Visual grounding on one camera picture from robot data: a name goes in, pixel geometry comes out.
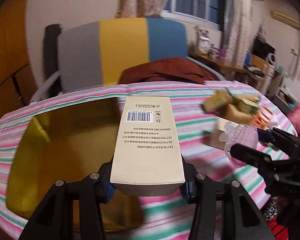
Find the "orange plastic rack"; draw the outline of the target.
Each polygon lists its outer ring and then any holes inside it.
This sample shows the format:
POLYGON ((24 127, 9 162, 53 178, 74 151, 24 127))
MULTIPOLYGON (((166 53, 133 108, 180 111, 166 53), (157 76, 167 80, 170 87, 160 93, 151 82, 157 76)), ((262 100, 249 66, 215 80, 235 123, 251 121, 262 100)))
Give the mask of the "orange plastic rack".
POLYGON ((265 130, 268 128, 273 117, 274 113, 268 107, 262 106, 257 114, 254 115, 249 125, 265 130))

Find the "tan sponge block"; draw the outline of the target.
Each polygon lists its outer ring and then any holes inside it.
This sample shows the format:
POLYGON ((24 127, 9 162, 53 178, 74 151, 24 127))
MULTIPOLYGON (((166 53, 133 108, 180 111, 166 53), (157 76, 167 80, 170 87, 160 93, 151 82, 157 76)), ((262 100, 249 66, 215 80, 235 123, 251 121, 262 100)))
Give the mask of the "tan sponge block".
POLYGON ((228 104, 224 113, 224 119, 235 122, 237 124, 248 125, 251 123, 253 115, 240 111, 239 108, 235 105, 228 104))

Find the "purple box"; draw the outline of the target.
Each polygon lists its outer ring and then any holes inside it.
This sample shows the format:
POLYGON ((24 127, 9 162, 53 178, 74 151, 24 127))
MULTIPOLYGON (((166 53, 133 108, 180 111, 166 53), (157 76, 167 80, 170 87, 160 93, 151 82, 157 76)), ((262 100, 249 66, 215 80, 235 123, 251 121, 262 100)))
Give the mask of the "purple box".
POLYGON ((225 60, 226 58, 226 51, 221 48, 216 48, 215 57, 219 60, 225 60))

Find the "gold metal tin box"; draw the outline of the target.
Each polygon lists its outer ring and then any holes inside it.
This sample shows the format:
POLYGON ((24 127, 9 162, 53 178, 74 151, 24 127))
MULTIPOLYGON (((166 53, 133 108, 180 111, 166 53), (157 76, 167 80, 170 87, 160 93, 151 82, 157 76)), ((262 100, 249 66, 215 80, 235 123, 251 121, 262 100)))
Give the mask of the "gold metal tin box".
POLYGON ((111 160, 120 124, 117 98, 35 115, 17 148, 6 206, 29 219, 52 184, 79 181, 111 160))

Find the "air conditioner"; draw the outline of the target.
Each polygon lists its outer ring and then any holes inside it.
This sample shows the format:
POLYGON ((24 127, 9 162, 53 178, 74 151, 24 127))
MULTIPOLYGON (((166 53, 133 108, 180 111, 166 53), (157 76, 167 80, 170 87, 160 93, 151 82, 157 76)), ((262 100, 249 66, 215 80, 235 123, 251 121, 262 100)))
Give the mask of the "air conditioner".
POLYGON ((285 25, 288 25, 296 30, 300 30, 300 16, 295 16, 282 12, 277 9, 271 10, 271 17, 285 25))

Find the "window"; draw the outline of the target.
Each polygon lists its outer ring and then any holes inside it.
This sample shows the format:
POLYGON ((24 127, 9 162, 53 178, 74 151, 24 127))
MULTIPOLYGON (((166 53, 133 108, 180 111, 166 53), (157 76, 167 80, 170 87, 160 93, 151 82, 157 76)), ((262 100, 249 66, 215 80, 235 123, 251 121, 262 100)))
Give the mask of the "window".
POLYGON ((167 0, 161 16, 222 31, 224 9, 225 0, 167 0))

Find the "beige carton with drawing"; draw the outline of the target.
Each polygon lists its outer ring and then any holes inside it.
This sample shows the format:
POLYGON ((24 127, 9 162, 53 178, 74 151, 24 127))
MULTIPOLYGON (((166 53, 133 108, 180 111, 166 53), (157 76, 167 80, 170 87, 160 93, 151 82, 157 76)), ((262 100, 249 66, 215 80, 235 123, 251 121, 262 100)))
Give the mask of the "beige carton with drawing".
POLYGON ((204 139, 205 144, 220 150, 224 150, 225 142, 228 138, 228 132, 225 131, 225 126, 227 126, 227 123, 230 123, 233 128, 238 125, 235 122, 217 117, 213 130, 208 132, 206 139, 204 139))

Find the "cracker pack upright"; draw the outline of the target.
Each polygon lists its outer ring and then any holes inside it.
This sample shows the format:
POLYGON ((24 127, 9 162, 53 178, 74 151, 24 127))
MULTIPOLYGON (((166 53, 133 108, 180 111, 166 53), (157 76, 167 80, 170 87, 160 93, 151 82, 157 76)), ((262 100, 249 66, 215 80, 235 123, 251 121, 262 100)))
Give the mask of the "cracker pack upright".
POLYGON ((203 110, 206 113, 218 112, 232 101, 233 97, 227 90, 217 90, 213 96, 203 102, 203 110))

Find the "small green box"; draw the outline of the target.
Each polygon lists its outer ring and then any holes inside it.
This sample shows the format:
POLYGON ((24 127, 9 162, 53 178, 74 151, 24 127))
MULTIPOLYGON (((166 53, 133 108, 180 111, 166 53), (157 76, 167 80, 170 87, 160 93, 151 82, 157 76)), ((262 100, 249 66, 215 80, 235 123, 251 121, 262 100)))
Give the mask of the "small green box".
POLYGON ((243 98, 237 100, 237 106, 240 111, 248 114, 256 114, 259 110, 257 103, 243 98))

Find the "white box with items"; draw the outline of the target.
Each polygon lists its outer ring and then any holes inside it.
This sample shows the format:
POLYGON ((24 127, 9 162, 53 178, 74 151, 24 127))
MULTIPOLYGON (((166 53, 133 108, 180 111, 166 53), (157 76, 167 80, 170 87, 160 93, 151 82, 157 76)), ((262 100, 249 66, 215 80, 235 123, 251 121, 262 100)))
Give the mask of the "white box with items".
POLYGON ((197 37, 196 50, 201 54, 207 55, 211 48, 210 33, 208 30, 202 29, 199 26, 195 26, 194 29, 197 37))

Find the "wooden side desk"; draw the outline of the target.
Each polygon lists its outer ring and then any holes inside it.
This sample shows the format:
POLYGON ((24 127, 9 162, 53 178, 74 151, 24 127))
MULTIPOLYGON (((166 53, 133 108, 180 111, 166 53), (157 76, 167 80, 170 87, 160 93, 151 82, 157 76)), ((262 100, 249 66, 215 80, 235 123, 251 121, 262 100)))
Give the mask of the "wooden side desk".
POLYGON ((236 68, 232 65, 232 63, 228 63, 223 59, 219 59, 211 55, 200 54, 195 51, 190 51, 189 57, 212 68, 213 70, 221 74, 226 80, 236 80, 242 83, 246 83, 259 92, 261 92, 262 90, 262 87, 264 85, 264 78, 253 74, 245 67, 236 68))

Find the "beige carton with barcode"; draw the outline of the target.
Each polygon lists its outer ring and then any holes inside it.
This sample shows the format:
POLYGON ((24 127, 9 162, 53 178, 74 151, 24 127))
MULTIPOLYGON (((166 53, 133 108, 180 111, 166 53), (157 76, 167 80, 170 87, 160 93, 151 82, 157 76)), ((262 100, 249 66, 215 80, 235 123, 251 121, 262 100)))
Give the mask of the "beige carton with barcode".
POLYGON ((123 107, 110 183, 126 195, 161 197, 185 182, 168 96, 128 96, 123 107))

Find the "wooden chair with cushion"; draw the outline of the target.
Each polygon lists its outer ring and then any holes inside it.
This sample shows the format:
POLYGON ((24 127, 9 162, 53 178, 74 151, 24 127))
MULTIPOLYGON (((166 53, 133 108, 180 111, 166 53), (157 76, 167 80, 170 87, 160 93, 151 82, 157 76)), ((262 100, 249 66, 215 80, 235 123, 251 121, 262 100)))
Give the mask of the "wooden chair with cushion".
POLYGON ((251 53, 247 53, 244 69, 246 74, 246 83, 262 94, 266 94, 275 74, 275 69, 269 61, 251 53))

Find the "curtain right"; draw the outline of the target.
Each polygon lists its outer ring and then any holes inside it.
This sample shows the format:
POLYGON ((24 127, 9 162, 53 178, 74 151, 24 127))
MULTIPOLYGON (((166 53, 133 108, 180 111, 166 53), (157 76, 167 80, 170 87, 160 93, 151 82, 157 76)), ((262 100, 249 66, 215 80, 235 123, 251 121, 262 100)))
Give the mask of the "curtain right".
POLYGON ((223 49, 230 66, 242 69, 251 31, 251 0, 225 0, 223 49))

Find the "striped tablecloth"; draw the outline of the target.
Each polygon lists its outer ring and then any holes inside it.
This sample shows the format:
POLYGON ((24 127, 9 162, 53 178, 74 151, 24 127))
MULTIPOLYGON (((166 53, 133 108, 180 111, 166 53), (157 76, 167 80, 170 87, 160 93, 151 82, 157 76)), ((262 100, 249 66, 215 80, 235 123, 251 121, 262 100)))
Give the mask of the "striped tablecloth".
MULTIPOLYGON (((73 92, 33 103, 7 113, 0 119, 0 229, 18 239, 27 220, 6 208, 6 189, 10 168, 17 147, 31 118, 65 106, 105 98, 118 97, 120 110, 126 96, 169 96, 178 132, 181 153, 199 172, 214 181, 238 180, 250 194, 258 208, 270 198, 264 192, 265 183, 257 169, 246 166, 235 169, 219 149, 204 145, 208 132, 213 130, 216 117, 203 112, 201 104, 215 90, 227 88, 231 94, 254 94, 277 118, 282 130, 293 135, 297 132, 288 118, 257 90, 237 81, 207 81, 205 85, 164 81, 115 85, 73 92)), ((140 198, 144 223, 137 229, 108 234, 108 239, 187 239, 194 206, 183 200, 180 193, 170 197, 140 198)))

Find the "wooden wardrobe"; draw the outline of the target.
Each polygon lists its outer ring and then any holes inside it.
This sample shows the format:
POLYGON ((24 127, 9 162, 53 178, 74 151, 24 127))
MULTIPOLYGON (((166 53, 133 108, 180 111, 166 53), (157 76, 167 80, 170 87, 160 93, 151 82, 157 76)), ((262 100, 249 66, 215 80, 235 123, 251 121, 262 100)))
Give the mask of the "wooden wardrobe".
POLYGON ((26 41, 27 0, 6 0, 0 8, 0 118, 27 106, 37 90, 26 41))

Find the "dark red jacket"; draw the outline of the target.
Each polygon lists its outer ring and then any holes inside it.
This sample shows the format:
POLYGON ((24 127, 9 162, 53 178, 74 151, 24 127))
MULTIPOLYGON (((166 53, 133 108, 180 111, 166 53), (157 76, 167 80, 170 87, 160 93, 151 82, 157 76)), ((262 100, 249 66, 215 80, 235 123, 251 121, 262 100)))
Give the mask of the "dark red jacket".
POLYGON ((216 78, 203 67, 188 59, 174 57, 128 68, 121 73, 119 84, 143 83, 154 81, 177 81, 204 84, 216 78))

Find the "small white fan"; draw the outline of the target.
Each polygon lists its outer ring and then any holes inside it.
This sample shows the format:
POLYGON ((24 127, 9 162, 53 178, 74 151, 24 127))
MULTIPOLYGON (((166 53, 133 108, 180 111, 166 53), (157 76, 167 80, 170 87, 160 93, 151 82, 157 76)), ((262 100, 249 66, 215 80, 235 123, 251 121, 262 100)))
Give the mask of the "small white fan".
POLYGON ((276 60, 276 56, 273 53, 269 53, 266 57, 266 61, 272 66, 275 67, 277 60, 276 60))

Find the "black rolled mat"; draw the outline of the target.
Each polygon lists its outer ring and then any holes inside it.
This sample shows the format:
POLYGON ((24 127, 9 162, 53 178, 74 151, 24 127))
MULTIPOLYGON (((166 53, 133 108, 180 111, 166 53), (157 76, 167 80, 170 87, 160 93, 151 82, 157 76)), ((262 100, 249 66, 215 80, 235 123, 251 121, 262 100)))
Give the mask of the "black rolled mat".
MULTIPOLYGON (((58 72, 58 36, 61 34, 62 28, 60 24, 51 24, 45 28, 45 36, 43 39, 43 60, 44 72, 46 79, 54 76, 58 72)), ((58 76, 48 89, 49 97, 57 96, 62 91, 61 79, 58 76)))

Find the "grey yellow blue chair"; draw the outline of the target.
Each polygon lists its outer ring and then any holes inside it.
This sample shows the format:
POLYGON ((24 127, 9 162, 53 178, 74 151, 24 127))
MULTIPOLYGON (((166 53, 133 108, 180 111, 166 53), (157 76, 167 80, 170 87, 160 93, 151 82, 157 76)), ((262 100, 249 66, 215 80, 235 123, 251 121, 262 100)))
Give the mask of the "grey yellow blue chair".
POLYGON ((42 100, 59 76, 61 93, 111 86, 130 67, 181 57, 205 68, 217 80, 225 78, 188 56, 184 24, 163 18, 119 18, 87 23, 58 36, 58 72, 33 94, 42 100))

